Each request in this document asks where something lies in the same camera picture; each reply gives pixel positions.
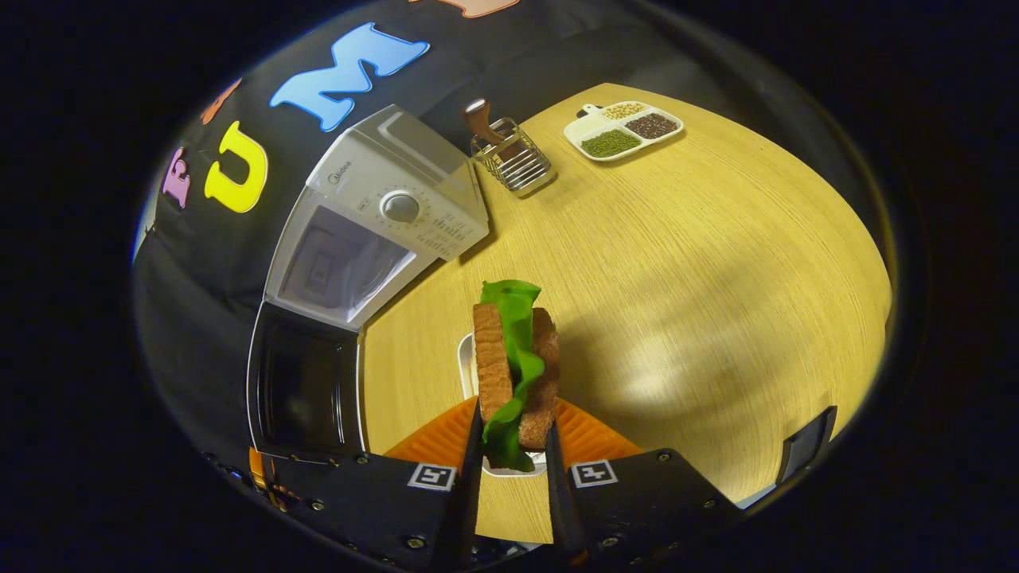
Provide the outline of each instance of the white plate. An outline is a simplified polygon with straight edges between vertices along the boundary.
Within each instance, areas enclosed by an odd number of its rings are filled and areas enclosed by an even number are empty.
[[[643,105],[645,109],[638,111],[636,113],[632,113],[622,119],[610,119],[604,115],[605,109],[625,103],[639,103],[640,105]],[[649,145],[654,145],[656,143],[665,141],[668,138],[672,138],[676,134],[679,134],[680,132],[683,131],[683,121],[679,117],[666,111],[662,111],[661,109],[658,109],[653,105],[648,105],[644,102],[638,102],[638,101],[616,102],[610,106],[605,107],[605,109],[601,109],[592,104],[584,104],[584,111],[587,112],[587,115],[579,119],[576,119],[574,121],[571,121],[566,127],[562,128],[562,135],[566,136],[567,140],[569,140],[570,143],[572,143],[573,146],[577,148],[577,151],[581,152],[581,154],[583,154],[584,157],[587,157],[591,161],[615,161],[618,159],[623,159],[628,155],[637,153],[638,151],[644,149]],[[676,129],[659,138],[649,140],[647,138],[642,138],[641,136],[635,134],[626,126],[628,122],[633,121],[634,119],[639,119],[641,117],[644,117],[645,115],[650,115],[652,113],[657,113],[658,115],[661,115],[665,119],[675,122]],[[612,129],[619,129],[624,134],[627,134],[628,136],[637,138],[637,141],[640,142],[640,145],[638,145],[637,147],[632,147],[624,152],[616,153],[615,155],[609,155],[608,157],[594,157],[593,155],[589,155],[586,151],[584,151],[584,148],[581,147],[581,144],[583,142],[586,142],[591,138],[600,136],[605,132],[611,132]]]
[[[473,340],[474,333],[472,332],[464,336],[460,342],[460,347],[457,349],[457,359],[460,363],[460,384],[464,388],[464,400],[478,395],[478,386],[471,380],[471,342]],[[541,475],[548,470],[544,452],[528,452],[527,455],[534,462],[534,471],[524,472],[506,468],[492,469],[488,464],[487,457],[482,459],[481,469],[493,477],[530,477]]]

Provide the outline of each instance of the blue letter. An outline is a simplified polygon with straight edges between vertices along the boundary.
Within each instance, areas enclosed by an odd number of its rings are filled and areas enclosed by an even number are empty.
[[[375,75],[391,75],[428,51],[427,42],[405,42],[375,30],[368,22],[347,32],[332,45],[333,67],[299,73],[280,86],[269,100],[270,107],[286,102],[322,120],[322,131],[331,132],[354,109],[354,100],[336,101],[324,96],[336,92],[367,92],[372,89],[365,61],[375,66]]]

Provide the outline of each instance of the sandwich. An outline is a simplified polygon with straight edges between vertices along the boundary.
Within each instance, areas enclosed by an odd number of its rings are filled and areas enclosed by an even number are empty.
[[[533,471],[527,453],[545,449],[555,418],[558,336],[548,312],[533,308],[539,293],[523,280],[485,282],[473,308],[471,376],[493,468]]]

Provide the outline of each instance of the wooden table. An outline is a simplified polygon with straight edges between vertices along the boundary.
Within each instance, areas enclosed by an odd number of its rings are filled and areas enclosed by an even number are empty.
[[[583,104],[621,100],[685,131],[618,162],[584,158],[564,126]],[[733,501],[773,483],[783,440],[827,406],[845,426],[882,355],[891,284],[817,173],[723,117],[610,84],[522,126],[558,179],[521,200],[479,166],[491,235],[365,330],[372,452],[464,400],[457,345],[482,280],[502,278],[544,289],[565,399],[641,448],[675,448]],[[551,542],[544,476],[485,478],[479,533]]]

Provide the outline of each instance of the green lettuce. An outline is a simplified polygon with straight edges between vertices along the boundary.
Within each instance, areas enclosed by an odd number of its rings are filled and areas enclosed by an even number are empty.
[[[539,287],[523,280],[484,282],[481,289],[481,304],[493,304],[499,311],[502,341],[514,381],[513,399],[495,412],[482,433],[482,451],[492,467],[534,471],[534,462],[520,447],[519,434],[528,390],[545,371],[545,362],[531,352],[534,346],[532,307],[539,293]]]

